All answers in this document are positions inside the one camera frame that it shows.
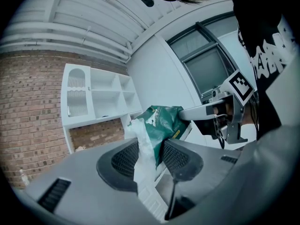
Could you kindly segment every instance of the white shelf unit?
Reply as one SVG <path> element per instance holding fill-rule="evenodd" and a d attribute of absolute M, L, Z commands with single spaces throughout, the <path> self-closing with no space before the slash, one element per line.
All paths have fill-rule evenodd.
<path fill-rule="evenodd" d="M 65 66 L 60 102 L 70 153 L 69 129 L 142 112 L 130 76 L 75 64 Z"/>

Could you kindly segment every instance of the robotic arm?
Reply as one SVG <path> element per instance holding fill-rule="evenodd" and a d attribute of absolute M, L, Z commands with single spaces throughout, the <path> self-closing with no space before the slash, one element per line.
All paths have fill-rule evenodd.
<path fill-rule="evenodd" d="M 245 105 L 254 93 L 254 88 L 246 80 L 243 74 L 237 70 L 228 77 L 223 84 L 212 91 L 210 103 L 182 110 L 179 114 L 182 120 L 194 120 L 202 134 L 201 123 L 207 122 L 210 134 L 216 137 L 221 144 L 222 149 L 225 147 L 225 141 L 228 144 L 244 143 L 248 139 L 240 136 L 241 122 L 243 120 Z M 225 104 L 232 105 L 232 115 L 227 115 Z M 214 114 L 214 107 L 217 107 L 219 114 Z"/>

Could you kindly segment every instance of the black t-shirt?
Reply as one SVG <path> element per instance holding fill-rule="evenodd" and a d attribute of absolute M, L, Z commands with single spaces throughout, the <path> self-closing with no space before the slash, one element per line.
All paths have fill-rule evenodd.
<path fill-rule="evenodd" d="M 299 22 L 292 21 L 290 9 L 295 9 L 296 16 L 298 12 L 291 0 L 233 0 L 233 3 L 239 24 L 239 41 L 249 54 L 256 79 L 259 139 L 281 125 L 266 90 L 288 65 L 295 51 L 297 44 L 290 26 L 294 28 Z"/>

